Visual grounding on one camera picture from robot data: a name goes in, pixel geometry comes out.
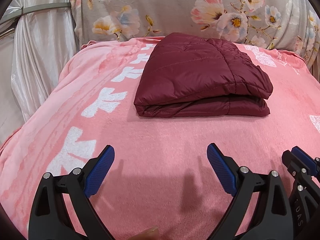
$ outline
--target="blue gripper pad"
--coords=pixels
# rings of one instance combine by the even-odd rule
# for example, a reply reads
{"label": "blue gripper pad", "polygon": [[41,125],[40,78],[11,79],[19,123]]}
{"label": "blue gripper pad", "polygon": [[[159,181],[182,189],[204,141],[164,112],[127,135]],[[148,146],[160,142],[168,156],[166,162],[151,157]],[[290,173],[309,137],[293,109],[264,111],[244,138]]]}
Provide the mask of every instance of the blue gripper pad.
{"label": "blue gripper pad", "polygon": [[98,192],[115,159],[115,150],[109,146],[85,180],[84,194],[89,198]]}
{"label": "blue gripper pad", "polygon": [[222,153],[219,149],[217,150],[213,144],[209,144],[207,157],[224,191],[234,197],[237,193],[236,177],[224,161]]}
{"label": "blue gripper pad", "polygon": [[317,176],[317,164],[316,161],[313,160],[308,154],[306,154],[303,150],[301,150],[298,146],[295,146],[291,150],[292,154],[299,158],[309,169],[311,176]]}

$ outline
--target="floral fabric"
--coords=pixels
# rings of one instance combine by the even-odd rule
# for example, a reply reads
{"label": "floral fabric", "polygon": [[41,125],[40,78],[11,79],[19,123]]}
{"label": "floral fabric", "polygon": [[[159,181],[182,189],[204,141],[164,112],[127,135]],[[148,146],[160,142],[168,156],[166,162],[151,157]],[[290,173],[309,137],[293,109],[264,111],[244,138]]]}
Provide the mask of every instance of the floral fabric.
{"label": "floral fabric", "polygon": [[182,32],[286,49],[311,68],[320,20],[308,0],[71,0],[80,46]]}

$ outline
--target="silver bolt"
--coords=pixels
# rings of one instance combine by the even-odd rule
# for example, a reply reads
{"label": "silver bolt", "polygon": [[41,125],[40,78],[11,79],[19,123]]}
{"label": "silver bolt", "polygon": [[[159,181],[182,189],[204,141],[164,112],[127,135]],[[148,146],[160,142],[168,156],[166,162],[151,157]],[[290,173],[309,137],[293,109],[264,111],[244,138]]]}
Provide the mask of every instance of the silver bolt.
{"label": "silver bolt", "polygon": [[279,173],[278,173],[278,171],[271,171],[271,175],[274,177],[278,177]]}
{"label": "silver bolt", "polygon": [[246,166],[242,166],[242,167],[240,168],[240,171],[241,171],[242,173],[248,173],[248,172],[249,172],[249,169],[248,169]]}
{"label": "silver bolt", "polygon": [[78,175],[78,174],[80,174],[80,172],[81,172],[81,169],[80,169],[80,168],[75,168],[75,169],[72,171],[72,173],[73,173],[74,175]]}
{"label": "silver bolt", "polygon": [[45,174],[43,174],[43,178],[47,179],[50,177],[50,172],[46,172]]}

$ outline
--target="pink fleece blanket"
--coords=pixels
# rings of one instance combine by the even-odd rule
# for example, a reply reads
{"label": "pink fleece blanket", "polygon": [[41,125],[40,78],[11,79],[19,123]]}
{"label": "pink fleece blanket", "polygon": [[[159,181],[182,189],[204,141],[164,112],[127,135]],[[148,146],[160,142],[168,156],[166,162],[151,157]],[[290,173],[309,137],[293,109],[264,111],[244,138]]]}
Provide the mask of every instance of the pink fleece blanket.
{"label": "pink fleece blanket", "polygon": [[[116,239],[158,225],[162,239],[206,239],[231,201],[207,157],[215,142],[253,172],[279,171],[295,145],[320,149],[320,84],[292,52],[237,45],[274,86],[266,117],[139,117],[133,99],[143,67],[161,38],[90,42],[64,67],[60,83],[28,122],[2,146],[0,202],[24,234],[41,176],[69,173],[105,145],[115,161],[90,198]],[[77,231],[82,232],[66,198]],[[240,230],[244,230],[254,206]]]}

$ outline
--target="quilted fabric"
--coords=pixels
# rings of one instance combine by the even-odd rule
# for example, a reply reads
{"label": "quilted fabric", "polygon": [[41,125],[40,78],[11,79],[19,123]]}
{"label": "quilted fabric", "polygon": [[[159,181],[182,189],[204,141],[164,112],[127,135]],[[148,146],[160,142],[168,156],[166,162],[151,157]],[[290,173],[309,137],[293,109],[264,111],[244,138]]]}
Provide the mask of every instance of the quilted fabric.
{"label": "quilted fabric", "polygon": [[236,45],[172,33],[154,48],[134,105],[140,116],[270,114],[268,75]]}

